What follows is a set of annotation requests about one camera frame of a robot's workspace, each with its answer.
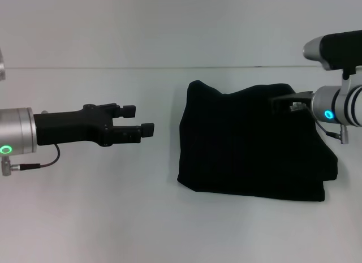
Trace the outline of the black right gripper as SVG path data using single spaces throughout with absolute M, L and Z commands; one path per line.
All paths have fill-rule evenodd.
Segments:
M 313 95 L 312 91 L 307 91 L 270 98 L 271 111 L 273 114 L 286 114 L 310 109 Z

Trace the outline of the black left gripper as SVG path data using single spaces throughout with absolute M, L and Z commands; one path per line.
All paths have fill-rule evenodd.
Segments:
M 137 144 L 141 138 L 154 135 L 154 123 L 113 128 L 113 118 L 134 118 L 135 114 L 136 106 L 120 107 L 116 103 L 99 106 L 87 104 L 78 111 L 35 114 L 37 144 L 43 146 L 80 141 L 91 141 L 102 147 Z

